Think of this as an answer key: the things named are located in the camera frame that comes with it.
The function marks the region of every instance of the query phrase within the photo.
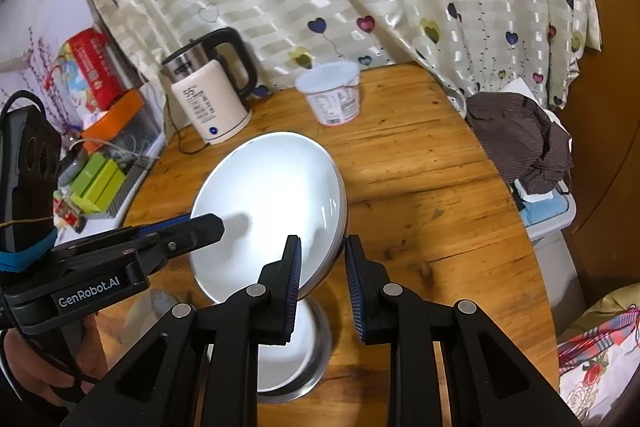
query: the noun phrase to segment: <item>large white bowl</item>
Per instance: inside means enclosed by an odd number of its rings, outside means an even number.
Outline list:
[[[347,198],[326,150],[300,134],[275,132],[242,144],[209,175],[191,217],[209,212],[224,222],[222,240],[191,253],[193,274],[209,298],[223,302],[257,282],[295,234],[302,242],[302,299],[339,254]]]

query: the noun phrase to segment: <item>red package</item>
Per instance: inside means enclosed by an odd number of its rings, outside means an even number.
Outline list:
[[[68,40],[71,52],[85,77],[98,108],[106,111],[124,90],[111,70],[104,45],[106,37],[93,28]]]

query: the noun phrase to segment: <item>brown cloth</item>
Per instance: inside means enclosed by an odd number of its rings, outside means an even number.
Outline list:
[[[570,136],[534,100],[479,92],[466,107],[466,123],[508,184],[518,178],[527,194],[544,194],[573,167]]]

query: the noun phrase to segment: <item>blue cloth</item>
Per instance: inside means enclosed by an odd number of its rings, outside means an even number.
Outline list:
[[[520,211],[520,219],[525,227],[559,216],[569,209],[569,201],[564,196],[555,189],[551,193],[553,198],[550,200],[536,201],[536,203],[522,202],[524,208]]]
[[[21,252],[0,252],[0,271],[20,273],[25,271],[40,257],[47,253],[58,238],[58,229],[53,227],[49,235],[38,241],[32,247]]]

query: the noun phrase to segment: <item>plaid fabric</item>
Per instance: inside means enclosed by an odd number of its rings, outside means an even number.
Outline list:
[[[636,332],[636,346],[640,345],[638,320],[640,320],[640,309],[631,306],[626,312],[559,344],[560,375],[564,375],[574,367],[593,359],[610,346],[622,344],[634,331]]]

